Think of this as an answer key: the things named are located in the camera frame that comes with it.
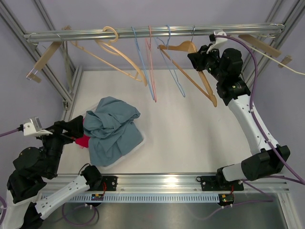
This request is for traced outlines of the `red t shirt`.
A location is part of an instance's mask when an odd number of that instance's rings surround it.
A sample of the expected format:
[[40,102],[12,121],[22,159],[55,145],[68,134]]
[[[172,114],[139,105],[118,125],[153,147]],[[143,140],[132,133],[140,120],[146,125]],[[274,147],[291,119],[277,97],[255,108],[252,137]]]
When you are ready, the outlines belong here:
[[89,148],[89,140],[90,137],[86,134],[83,134],[83,137],[77,138],[75,140],[75,144],[78,145],[80,148]]

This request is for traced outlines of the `grey blue t shirt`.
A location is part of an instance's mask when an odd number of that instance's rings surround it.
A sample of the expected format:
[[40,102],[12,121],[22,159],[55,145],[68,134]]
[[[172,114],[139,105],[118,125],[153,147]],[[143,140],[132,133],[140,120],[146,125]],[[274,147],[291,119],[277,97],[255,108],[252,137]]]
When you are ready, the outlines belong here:
[[134,120],[141,113],[122,100],[102,98],[94,111],[86,112],[83,129],[89,137],[91,164],[108,167],[136,148],[144,137]]

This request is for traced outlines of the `pink wire hanger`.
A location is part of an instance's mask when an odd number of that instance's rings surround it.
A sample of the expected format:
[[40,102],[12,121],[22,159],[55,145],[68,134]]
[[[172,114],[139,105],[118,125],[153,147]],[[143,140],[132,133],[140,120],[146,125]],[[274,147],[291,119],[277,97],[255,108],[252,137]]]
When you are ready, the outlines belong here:
[[153,59],[152,59],[152,30],[150,25],[148,26],[148,30],[149,30],[149,38],[145,38],[145,44],[146,44],[145,48],[146,48],[147,61],[149,63],[149,77],[152,86],[153,100],[155,103],[157,103],[157,94],[156,94],[154,72],[153,72]]

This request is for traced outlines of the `light blue wire hanger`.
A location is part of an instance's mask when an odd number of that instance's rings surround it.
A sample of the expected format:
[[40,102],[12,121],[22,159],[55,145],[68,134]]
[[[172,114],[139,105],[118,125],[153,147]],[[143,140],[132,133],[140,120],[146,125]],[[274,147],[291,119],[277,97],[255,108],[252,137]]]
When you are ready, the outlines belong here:
[[147,70],[146,70],[146,67],[145,67],[144,59],[142,57],[141,49],[140,49],[138,39],[137,39],[137,34],[136,34],[136,31],[135,31],[134,27],[131,27],[131,29],[132,29],[133,34],[134,34],[134,41],[135,41],[136,49],[137,49],[137,52],[138,52],[138,55],[139,55],[139,58],[140,58],[140,61],[141,61],[141,64],[142,64],[142,70],[143,70],[145,79],[147,81],[147,85],[148,85],[148,88],[150,90],[152,100],[154,101],[155,97],[154,97],[153,89],[152,89],[152,86],[151,86],[150,81],[149,81],[149,77],[148,77],[148,73],[147,73]]

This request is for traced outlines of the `beige plastic hanger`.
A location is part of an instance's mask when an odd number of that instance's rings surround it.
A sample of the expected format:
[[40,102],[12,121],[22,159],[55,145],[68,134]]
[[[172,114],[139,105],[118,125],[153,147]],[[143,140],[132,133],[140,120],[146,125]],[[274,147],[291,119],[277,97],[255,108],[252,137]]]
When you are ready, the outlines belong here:
[[109,67],[111,67],[111,68],[113,68],[113,69],[115,69],[115,70],[117,70],[117,71],[127,75],[128,77],[132,78],[135,81],[142,82],[144,84],[144,86],[147,86],[148,85],[148,80],[146,79],[143,71],[139,68],[139,66],[134,61],[132,61],[127,55],[125,55],[120,50],[118,50],[117,48],[112,46],[112,43],[117,42],[118,39],[119,39],[118,32],[114,28],[112,28],[110,26],[105,26],[102,30],[105,31],[105,32],[111,31],[114,34],[115,38],[112,39],[112,40],[109,40],[107,42],[104,42],[102,40],[94,40],[95,43],[100,48],[102,48],[104,51],[106,51],[107,53],[109,53],[111,55],[114,55],[114,56],[122,57],[124,60],[126,60],[133,67],[133,69],[136,71],[135,76],[133,76],[131,73],[123,71],[122,69],[114,66],[113,64],[111,64],[111,63],[105,61],[104,59],[100,58],[99,56],[95,55],[94,53],[86,50],[83,46],[79,45],[78,41],[70,41],[70,43],[73,46],[75,46],[76,48],[78,48],[78,49],[82,50],[83,52],[89,54],[90,56],[96,58],[100,62],[102,62],[102,63],[108,65]]

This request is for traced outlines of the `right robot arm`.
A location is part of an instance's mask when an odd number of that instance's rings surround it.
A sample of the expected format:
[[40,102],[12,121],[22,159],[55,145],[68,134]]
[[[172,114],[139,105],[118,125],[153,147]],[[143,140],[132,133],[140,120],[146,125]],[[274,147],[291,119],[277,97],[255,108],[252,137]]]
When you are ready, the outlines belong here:
[[216,185],[227,189],[239,180],[254,181],[281,172],[290,150],[273,138],[250,101],[251,92],[240,77],[241,52],[227,48],[219,53],[218,49],[210,51],[209,46],[203,45],[199,51],[188,54],[188,58],[195,70],[207,70],[217,80],[217,93],[237,119],[252,154],[238,164],[217,169]]

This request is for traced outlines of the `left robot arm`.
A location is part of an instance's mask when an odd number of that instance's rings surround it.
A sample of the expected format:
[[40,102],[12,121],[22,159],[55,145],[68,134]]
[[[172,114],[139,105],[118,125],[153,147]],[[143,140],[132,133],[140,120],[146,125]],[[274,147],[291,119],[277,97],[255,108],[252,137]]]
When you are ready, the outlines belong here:
[[39,192],[47,185],[44,179],[51,180],[58,175],[64,145],[83,137],[83,116],[68,122],[57,121],[45,129],[38,117],[32,117],[17,130],[24,136],[41,140],[42,147],[27,147],[13,161],[15,169],[7,182],[6,199],[2,201],[2,229],[38,229],[52,212],[72,197],[102,186],[98,168],[88,165],[72,182],[52,195],[38,199]]

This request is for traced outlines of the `right wooden clip hanger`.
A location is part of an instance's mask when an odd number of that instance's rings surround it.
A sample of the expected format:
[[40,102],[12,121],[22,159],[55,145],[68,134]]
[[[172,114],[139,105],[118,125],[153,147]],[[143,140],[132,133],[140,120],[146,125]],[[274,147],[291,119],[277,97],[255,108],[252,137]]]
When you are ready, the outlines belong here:
[[[255,38],[252,35],[248,35],[248,34],[241,34],[238,35],[238,38],[242,39],[243,41],[249,43],[252,48],[256,48],[258,51],[262,51],[263,54],[268,54],[271,57],[275,57],[278,58],[282,52],[274,47],[272,47],[271,45],[259,40],[258,38]],[[279,68],[288,68],[287,64],[290,63],[292,61],[292,57],[291,56],[286,56],[281,62],[277,62],[278,63],[278,67]]]

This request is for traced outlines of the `wooden clip hanger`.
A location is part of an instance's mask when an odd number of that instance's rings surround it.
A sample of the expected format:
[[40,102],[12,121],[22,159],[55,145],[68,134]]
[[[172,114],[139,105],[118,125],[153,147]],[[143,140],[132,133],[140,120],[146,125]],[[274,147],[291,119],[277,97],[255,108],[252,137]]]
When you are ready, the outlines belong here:
[[[262,51],[263,54],[268,54],[271,57],[275,57],[278,58],[282,52],[274,47],[272,47],[271,45],[259,40],[258,38],[255,38],[252,35],[248,35],[248,34],[241,34],[238,35],[238,38],[242,39],[243,41],[249,43],[252,48],[256,48],[258,51]],[[292,57],[291,56],[286,56],[281,62],[277,62],[278,63],[278,67],[279,68],[288,68],[287,64],[290,63],[292,61]]]
[[63,38],[57,34],[54,33],[56,36],[59,37],[59,42],[52,42],[52,44],[46,48],[46,51],[43,53],[43,55],[36,61],[34,67],[31,69],[31,71],[27,74],[26,79],[33,80],[37,83],[41,82],[41,78],[36,75],[38,71],[41,71],[48,61],[51,59],[51,57],[55,54],[55,52],[62,47],[63,48],[63,59],[64,59],[64,65],[65,65],[65,72],[66,72],[66,79],[69,88],[72,88],[72,72],[70,67],[70,59],[68,54],[68,44],[66,41],[63,40]]

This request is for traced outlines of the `left wooden clip hanger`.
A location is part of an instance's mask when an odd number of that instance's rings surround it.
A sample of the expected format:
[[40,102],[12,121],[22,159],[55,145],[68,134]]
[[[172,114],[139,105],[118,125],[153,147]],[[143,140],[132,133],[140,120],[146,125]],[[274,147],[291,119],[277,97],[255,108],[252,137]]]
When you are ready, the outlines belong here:
[[41,82],[41,78],[36,75],[38,71],[41,71],[48,61],[51,59],[51,57],[55,54],[55,52],[62,47],[63,48],[63,59],[64,59],[64,65],[65,65],[65,72],[66,72],[66,79],[69,88],[72,88],[72,72],[70,67],[70,59],[68,54],[68,44],[66,41],[63,40],[63,38],[57,34],[54,33],[56,36],[59,37],[59,42],[52,42],[52,44],[46,48],[46,51],[43,53],[43,55],[36,61],[34,67],[31,69],[31,71],[27,74],[26,79],[33,80],[37,83]]

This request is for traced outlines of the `metal hanging rail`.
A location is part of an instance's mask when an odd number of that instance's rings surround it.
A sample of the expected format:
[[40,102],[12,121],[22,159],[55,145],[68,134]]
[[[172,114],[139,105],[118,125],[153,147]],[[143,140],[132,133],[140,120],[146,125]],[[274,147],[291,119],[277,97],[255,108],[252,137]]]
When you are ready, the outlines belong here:
[[[129,27],[115,29],[120,39],[149,38],[152,37],[173,37],[173,36],[205,36],[214,31],[223,30],[229,35],[238,34],[262,34],[276,35],[285,30],[281,23],[261,24],[236,24],[236,25],[193,25],[193,26],[159,26],[159,27]],[[62,42],[62,41],[83,41],[83,40],[108,40],[114,39],[114,32],[104,29],[93,30],[62,30],[62,31],[35,31],[23,35],[28,42]]]

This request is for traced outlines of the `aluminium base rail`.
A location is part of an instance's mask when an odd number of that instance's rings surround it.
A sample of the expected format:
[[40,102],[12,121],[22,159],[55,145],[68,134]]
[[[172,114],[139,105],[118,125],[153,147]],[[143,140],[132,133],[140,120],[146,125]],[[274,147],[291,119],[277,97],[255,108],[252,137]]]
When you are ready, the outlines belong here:
[[235,181],[221,187],[212,174],[103,174],[102,183],[107,192],[128,193],[187,193],[230,191],[251,192],[259,189],[263,192],[285,193],[289,191],[286,181],[279,179],[260,179],[243,184]]

